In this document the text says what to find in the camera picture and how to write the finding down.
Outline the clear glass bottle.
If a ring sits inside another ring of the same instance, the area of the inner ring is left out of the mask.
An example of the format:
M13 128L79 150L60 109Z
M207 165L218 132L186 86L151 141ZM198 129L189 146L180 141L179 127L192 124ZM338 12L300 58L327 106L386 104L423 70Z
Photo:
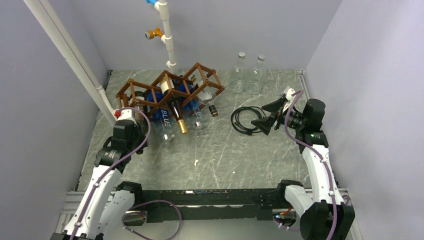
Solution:
M230 71L229 89L233 93L240 93L245 89L245 58L246 53L240 51L238 53L237 62L234 64Z
M245 90L251 94L259 94L263 88L266 75L264 62L265 56L259 54L256 63L247 72Z

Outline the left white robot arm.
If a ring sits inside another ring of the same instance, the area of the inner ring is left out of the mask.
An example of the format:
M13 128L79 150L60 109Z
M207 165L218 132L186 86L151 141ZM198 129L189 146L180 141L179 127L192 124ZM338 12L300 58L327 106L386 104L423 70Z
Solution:
M281 185L275 189L143 191L139 183L119 182L132 155L147 146L150 133L143 132L136 119L145 115L139 108L127 106L115 113L113 134L96 155L90 187L64 230L52 234L53 240L103 240L114 222L124 223L127 216L141 213L148 205L160 220L165 219L165 207L175 209L179 222L184 219L182 211L197 204L202 208L258 205L267 212L284 206Z

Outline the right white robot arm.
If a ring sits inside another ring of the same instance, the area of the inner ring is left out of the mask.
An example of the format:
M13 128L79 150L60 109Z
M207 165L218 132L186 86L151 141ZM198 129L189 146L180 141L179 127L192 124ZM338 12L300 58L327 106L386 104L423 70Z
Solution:
M268 117L251 121L265 135L283 124L295 130L295 141L307 165L312 194L298 181L282 180L282 190L275 194L276 203L282 208L294 208L303 239L344 240L355 211L345 203L331 168L329 143L321 130L326 105L314 98L306 102L302 112L289 110L290 105L291 101L282 97L261 107L270 113Z

